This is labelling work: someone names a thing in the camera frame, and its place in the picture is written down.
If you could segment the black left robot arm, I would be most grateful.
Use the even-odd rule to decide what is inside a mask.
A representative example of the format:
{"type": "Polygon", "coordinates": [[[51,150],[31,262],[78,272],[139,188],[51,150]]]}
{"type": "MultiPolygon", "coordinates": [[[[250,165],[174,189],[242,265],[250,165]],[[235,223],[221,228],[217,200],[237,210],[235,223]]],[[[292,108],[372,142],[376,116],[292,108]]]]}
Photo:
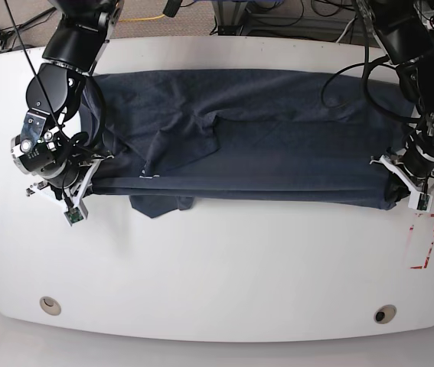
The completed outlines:
{"type": "Polygon", "coordinates": [[[434,42],[412,1],[354,1],[364,38],[361,92],[382,116],[403,130],[403,153],[388,151],[370,162],[387,173],[383,198],[360,194],[333,201],[389,209],[402,199],[419,212],[431,209],[434,191],[434,42]],[[396,71],[403,96],[416,106],[417,117],[399,115],[378,104],[369,91],[376,67],[396,71]]]}

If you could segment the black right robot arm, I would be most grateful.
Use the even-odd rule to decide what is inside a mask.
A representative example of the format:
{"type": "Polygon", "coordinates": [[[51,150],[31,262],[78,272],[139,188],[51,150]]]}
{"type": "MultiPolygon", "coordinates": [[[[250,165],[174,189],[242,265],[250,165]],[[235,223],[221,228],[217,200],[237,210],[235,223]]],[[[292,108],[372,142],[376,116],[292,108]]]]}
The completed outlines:
{"type": "Polygon", "coordinates": [[[68,136],[64,125],[78,112],[90,87],[99,101],[93,71],[118,23],[122,1],[54,1],[60,22],[44,48],[44,62],[33,68],[26,90],[28,111],[21,133],[11,141],[11,157],[25,174],[42,177],[68,210],[82,197],[89,172],[106,159],[99,151],[104,125],[96,132],[68,136]]]}

